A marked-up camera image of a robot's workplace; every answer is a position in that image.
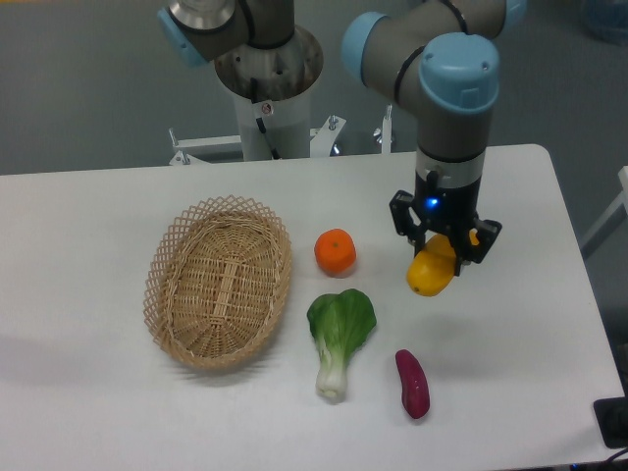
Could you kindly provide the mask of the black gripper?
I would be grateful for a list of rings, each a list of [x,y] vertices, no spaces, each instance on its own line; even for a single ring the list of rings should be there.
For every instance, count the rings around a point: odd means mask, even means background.
[[[417,255],[426,243],[426,231],[442,234],[446,226],[453,228],[455,253],[454,275],[462,267],[480,264],[493,247],[502,229],[494,220],[477,217],[481,179],[456,188],[429,188],[427,180],[415,174],[415,196],[398,190],[389,203],[396,233],[407,239]],[[412,219],[413,212],[419,223]]]

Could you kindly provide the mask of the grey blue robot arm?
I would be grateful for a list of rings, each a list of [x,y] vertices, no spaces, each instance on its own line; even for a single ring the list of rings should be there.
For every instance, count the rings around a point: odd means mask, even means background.
[[[417,122],[415,189],[390,208],[396,232],[416,252],[427,233],[444,236],[456,268],[480,263],[500,232],[477,201],[494,105],[494,39],[519,22],[523,1],[425,1],[401,18],[358,16],[340,55],[362,85]],[[248,160],[309,154],[309,92],[323,69],[317,39],[295,22],[290,1],[173,1],[157,14],[190,66],[212,64],[241,106]]]

